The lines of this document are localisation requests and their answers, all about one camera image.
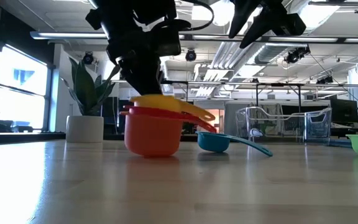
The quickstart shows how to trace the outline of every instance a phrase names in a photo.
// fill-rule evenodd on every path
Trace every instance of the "wooden table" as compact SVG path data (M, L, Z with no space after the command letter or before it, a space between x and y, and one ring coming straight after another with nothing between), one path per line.
M0 145L0 223L358 223L351 149L184 142L144 159L120 141Z

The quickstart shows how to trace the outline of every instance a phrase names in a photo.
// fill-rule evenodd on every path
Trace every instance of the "ceiling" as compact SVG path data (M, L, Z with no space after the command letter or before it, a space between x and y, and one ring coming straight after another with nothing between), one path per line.
M1 6L39 31L100 32L100 30L93 30L85 21L85 16L91 9L91 5L83 2L67 0L1 0ZM192 21L191 16L186 14L191 13L191 4L177 1L177 6L177 9L182 10L182 12L178 12L180 19L191 21L194 26L205 23L205 21ZM354 8L340 8L339 11L343 10L352 11ZM223 27L211 25L198 32L202 34L226 34L228 29L229 25ZM358 37L358 14L353 12L334 13L310 35ZM194 72L194 67L197 63L211 63L220 44L219 42L183 41L181 43L182 54L170 57L167 61L168 72L184 71L183 79L189 77L186 73ZM104 53L106 45L106 40L71 40L70 44L66 44L65 47L67 51L77 55L92 50L98 60L108 60L107 55ZM186 62L185 54L188 49L195 49L197 61ZM346 62L358 62L358 45L311 44L310 49L314 58L307 56L298 64L289 65L287 69L288 65L282 62L283 56L286 55L286 52L284 52L282 56L272 62L271 66L261 71L262 76L259 76L259 74L255 76L258 76L260 82L284 82L287 80L307 82L311 81L310 77L322 73L323 69L321 67L323 67L326 70L332 70L337 81L346 82L347 71L354 66L353 63Z

